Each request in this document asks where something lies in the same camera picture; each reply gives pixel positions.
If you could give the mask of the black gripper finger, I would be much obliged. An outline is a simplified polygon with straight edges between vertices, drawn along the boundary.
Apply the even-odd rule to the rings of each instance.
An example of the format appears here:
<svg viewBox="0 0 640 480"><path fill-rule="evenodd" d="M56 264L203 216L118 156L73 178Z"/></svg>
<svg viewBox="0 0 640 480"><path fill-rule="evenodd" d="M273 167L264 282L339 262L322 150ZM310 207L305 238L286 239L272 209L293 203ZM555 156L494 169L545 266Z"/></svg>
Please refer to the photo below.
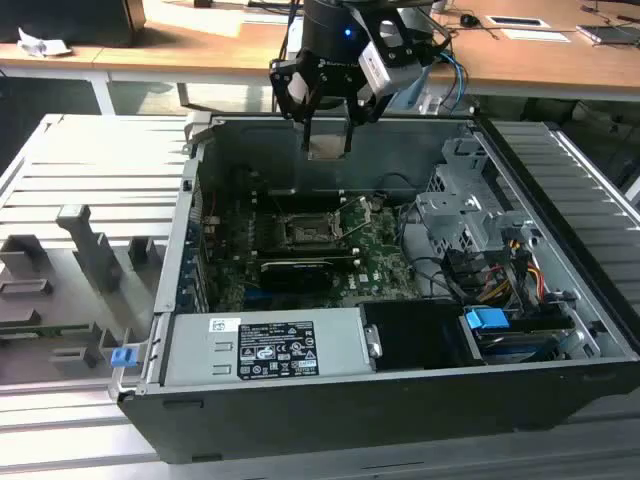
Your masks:
<svg viewBox="0 0 640 480"><path fill-rule="evenodd" d="M377 122L389 104L389 95L374 93L363 75L345 74L343 97L347 112L344 152L349 153L355 129Z"/></svg>
<svg viewBox="0 0 640 480"><path fill-rule="evenodd" d="M312 118L321 100L320 58L304 48L294 60L274 59L269 79L282 116L303 126L301 148L308 151Z"/></svg>

